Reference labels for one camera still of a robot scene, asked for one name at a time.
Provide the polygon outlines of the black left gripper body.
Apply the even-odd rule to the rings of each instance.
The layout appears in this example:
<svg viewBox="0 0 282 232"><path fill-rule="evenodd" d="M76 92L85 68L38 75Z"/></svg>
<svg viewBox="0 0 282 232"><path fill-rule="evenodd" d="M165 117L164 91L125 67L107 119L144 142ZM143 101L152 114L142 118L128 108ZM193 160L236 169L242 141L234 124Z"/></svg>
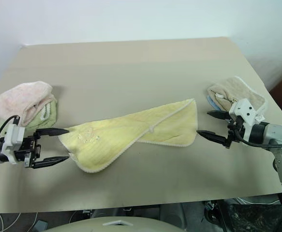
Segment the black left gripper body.
<svg viewBox="0 0 282 232"><path fill-rule="evenodd" d="M41 145L38 144L40 138L41 133L34 132L32 136L24 138L20 149L15 151L16 160L24 162L25 168L42 168L41 162L36 161L40 158Z"/></svg>

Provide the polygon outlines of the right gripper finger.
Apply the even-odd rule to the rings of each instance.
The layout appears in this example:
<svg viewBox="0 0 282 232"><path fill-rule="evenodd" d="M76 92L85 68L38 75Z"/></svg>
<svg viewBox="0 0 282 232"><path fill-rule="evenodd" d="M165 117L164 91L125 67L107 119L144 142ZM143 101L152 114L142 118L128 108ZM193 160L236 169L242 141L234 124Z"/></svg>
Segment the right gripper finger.
<svg viewBox="0 0 282 232"><path fill-rule="evenodd" d="M230 119L230 115L227 111L213 110L208 111L207 114L217 119Z"/></svg>
<svg viewBox="0 0 282 232"><path fill-rule="evenodd" d="M208 131L208 130L197 130L197 133L202 136L203 138L221 144L221 145L225 145L227 139L223 136L217 135L216 133L212 132L212 131Z"/></svg>

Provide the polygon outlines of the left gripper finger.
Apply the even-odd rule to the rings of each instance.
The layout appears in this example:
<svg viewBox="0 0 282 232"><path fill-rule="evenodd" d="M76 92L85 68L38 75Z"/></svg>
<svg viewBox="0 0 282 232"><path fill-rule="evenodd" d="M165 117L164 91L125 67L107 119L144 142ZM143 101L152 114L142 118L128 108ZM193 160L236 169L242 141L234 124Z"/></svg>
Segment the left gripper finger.
<svg viewBox="0 0 282 232"><path fill-rule="evenodd" d="M50 167L67 160L69 156L50 157L33 163L33 169Z"/></svg>
<svg viewBox="0 0 282 232"><path fill-rule="evenodd" d="M60 136L66 133L69 133L69 130L66 129L59 129L59 128L44 128L44 129L37 129L36 130L36 136L37 138L40 138L41 136Z"/></svg>

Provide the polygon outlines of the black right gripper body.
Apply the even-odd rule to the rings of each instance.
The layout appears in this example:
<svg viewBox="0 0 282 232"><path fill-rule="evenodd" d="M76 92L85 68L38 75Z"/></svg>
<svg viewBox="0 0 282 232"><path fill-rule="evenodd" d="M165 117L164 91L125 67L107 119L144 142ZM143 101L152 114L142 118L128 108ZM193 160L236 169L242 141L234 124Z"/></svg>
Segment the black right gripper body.
<svg viewBox="0 0 282 232"><path fill-rule="evenodd" d="M241 116L236 116L232 119L229 113L224 113L225 119L229 120L228 123L228 136L224 146L229 149L232 142L239 143L243 139L244 129L244 119Z"/></svg>

